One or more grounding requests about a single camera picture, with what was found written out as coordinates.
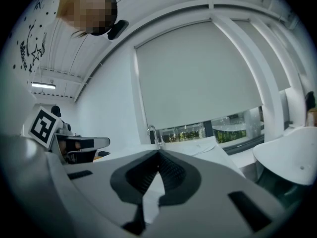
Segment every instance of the roller blind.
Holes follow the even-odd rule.
[[[235,23],[240,26],[240,28],[253,40],[253,42],[257,45],[259,50],[262,52],[265,60],[267,61],[269,67],[272,70],[274,78],[277,83],[277,87],[279,91],[285,90],[289,88],[289,82],[285,73],[285,70],[280,63],[277,55],[274,50],[270,46],[270,44],[266,41],[266,39],[259,33],[259,31],[249,22],[244,21],[235,21]]]
[[[147,122],[156,129],[262,105],[246,62],[211,22],[159,36],[137,49],[137,59]]]

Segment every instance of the ceiling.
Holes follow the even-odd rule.
[[[141,19],[172,5],[193,0],[117,0],[118,20],[129,21],[129,28]],[[244,1],[256,6],[269,8],[288,18],[290,8],[281,0],[215,0],[219,3]],[[46,51],[37,69],[34,82],[53,83],[56,89],[32,88],[32,93],[41,99],[62,99],[76,101],[86,84],[93,64],[104,50],[111,45],[107,34],[72,37],[76,30],[61,20],[55,20],[47,31]]]

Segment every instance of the faucet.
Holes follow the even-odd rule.
[[[157,145],[157,149],[160,150],[165,145],[163,137],[162,136],[160,137],[161,142],[159,142],[157,130],[155,129],[154,125],[151,125],[151,124],[148,126],[148,135],[150,135],[151,129],[153,130],[153,133],[154,133],[154,141],[155,141],[155,144]]]

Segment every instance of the white chair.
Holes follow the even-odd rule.
[[[279,139],[257,145],[255,158],[276,175],[311,185],[317,174],[317,127],[302,127]]]

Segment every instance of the hair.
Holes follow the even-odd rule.
[[[57,117],[60,117],[58,114],[60,114],[60,108],[59,106],[52,106],[51,108],[51,113],[56,115]]]
[[[316,106],[316,100],[314,97],[314,92],[309,92],[305,97],[306,102],[306,111],[308,112],[310,109],[314,108]]]
[[[118,7],[117,7],[117,1],[116,0],[111,0],[112,2],[112,5],[111,5],[111,14],[113,15],[112,19],[111,19],[111,23],[109,24],[109,26],[106,26],[105,28],[96,28],[96,29],[93,29],[93,32],[90,33],[92,35],[102,35],[102,34],[105,34],[106,33],[106,28],[111,28],[114,26],[115,24],[115,21],[117,19],[117,12],[118,12]],[[76,37],[80,38],[80,37],[83,37],[83,36],[86,36],[88,35],[89,33],[85,32],[85,31],[82,31],[82,30],[78,30],[76,32],[74,32],[71,37],[73,37],[75,34],[79,33]]]

